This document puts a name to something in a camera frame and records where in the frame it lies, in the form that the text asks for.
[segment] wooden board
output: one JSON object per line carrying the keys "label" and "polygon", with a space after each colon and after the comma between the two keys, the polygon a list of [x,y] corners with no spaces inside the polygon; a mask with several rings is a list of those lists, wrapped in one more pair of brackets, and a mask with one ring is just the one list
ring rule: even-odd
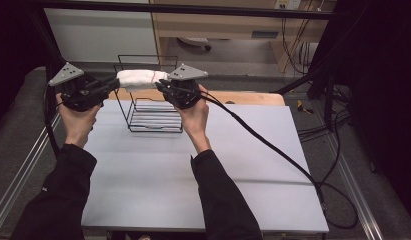
{"label": "wooden board", "polygon": [[[234,102],[235,104],[245,105],[275,105],[284,106],[283,97],[280,94],[273,93],[256,93],[256,92],[229,92],[229,91],[209,91],[209,93],[222,103]],[[132,92],[134,98],[150,98],[153,100],[164,100],[162,93],[157,89],[146,89]],[[130,100],[130,94],[125,89],[118,92],[120,100]],[[117,99],[112,92],[109,99]]]}

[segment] person's right hand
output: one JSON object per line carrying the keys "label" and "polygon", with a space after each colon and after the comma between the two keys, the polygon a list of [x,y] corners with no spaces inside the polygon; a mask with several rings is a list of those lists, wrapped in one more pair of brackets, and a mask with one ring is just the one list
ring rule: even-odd
{"label": "person's right hand", "polygon": [[[202,85],[199,84],[199,90],[204,96],[208,92]],[[209,107],[204,99],[200,99],[195,106],[188,109],[176,110],[180,113],[183,129],[189,135],[195,146],[196,152],[201,153],[211,149],[208,137],[206,136],[206,124],[208,120]]]}

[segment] wrist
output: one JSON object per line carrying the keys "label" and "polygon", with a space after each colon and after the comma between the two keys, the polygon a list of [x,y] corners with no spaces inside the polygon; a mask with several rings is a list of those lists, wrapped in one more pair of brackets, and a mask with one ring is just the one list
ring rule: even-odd
{"label": "wrist", "polygon": [[203,134],[203,135],[192,135],[189,136],[190,139],[192,140],[193,146],[196,149],[196,153],[201,153],[205,150],[212,149],[211,144],[209,142],[208,137]]}
{"label": "wrist", "polygon": [[87,137],[67,136],[65,144],[73,144],[79,148],[84,148],[87,143]]}

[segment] wall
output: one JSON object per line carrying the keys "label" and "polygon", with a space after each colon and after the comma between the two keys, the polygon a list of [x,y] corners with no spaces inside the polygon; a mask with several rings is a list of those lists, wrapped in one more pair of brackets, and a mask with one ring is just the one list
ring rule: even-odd
{"label": "wall", "polygon": [[[148,3],[148,0],[114,2]],[[61,54],[67,61],[118,62],[118,54],[157,55],[150,13],[45,11]],[[156,58],[138,61],[158,62]]]}

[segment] wire basket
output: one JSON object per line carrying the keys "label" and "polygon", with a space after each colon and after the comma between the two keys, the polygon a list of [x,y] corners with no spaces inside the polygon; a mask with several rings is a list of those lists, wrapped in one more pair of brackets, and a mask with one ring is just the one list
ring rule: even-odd
{"label": "wire basket", "polygon": [[[153,61],[152,63],[136,63],[139,59],[144,60],[148,57],[152,60],[165,58],[167,64],[158,64]],[[118,60],[120,64],[114,65],[115,73],[135,69],[172,72],[177,68],[178,62],[177,56],[157,55],[119,55]],[[114,91],[115,96],[131,132],[183,132],[181,117],[170,103],[150,98],[137,98],[136,92],[129,93],[131,99],[128,102],[122,101],[118,96],[119,91],[120,89]]]}

